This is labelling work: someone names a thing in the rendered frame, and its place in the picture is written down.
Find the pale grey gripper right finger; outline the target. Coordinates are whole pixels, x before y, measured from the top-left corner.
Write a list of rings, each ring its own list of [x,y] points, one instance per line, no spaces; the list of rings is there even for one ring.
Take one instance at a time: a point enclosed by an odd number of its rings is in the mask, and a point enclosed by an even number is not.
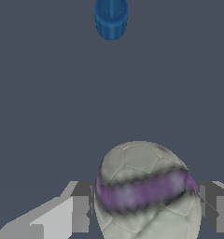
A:
[[[203,217],[216,232],[224,232],[224,183],[202,181],[198,188]]]

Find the blue cylindrical cup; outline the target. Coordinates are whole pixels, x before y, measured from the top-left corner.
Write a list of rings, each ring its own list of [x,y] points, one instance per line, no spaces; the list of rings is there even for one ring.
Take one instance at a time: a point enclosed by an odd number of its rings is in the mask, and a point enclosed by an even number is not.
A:
[[[117,40],[127,27],[129,8],[126,0],[96,0],[94,17],[98,34],[107,40]]]

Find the white soccer ball purple stripe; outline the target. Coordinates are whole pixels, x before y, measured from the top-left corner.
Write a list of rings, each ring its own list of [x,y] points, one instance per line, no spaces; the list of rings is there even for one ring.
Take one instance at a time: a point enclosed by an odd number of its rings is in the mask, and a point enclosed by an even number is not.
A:
[[[198,239],[201,197],[188,167],[168,148],[132,141],[112,148],[95,179],[104,239]]]

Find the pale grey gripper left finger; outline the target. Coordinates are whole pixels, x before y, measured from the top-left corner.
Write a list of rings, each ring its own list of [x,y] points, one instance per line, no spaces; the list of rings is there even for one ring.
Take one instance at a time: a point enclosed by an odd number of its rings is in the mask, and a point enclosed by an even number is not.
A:
[[[0,239],[69,239],[89,232],[93,188],[92,182],[70,181],[60,196],[7,223]]]

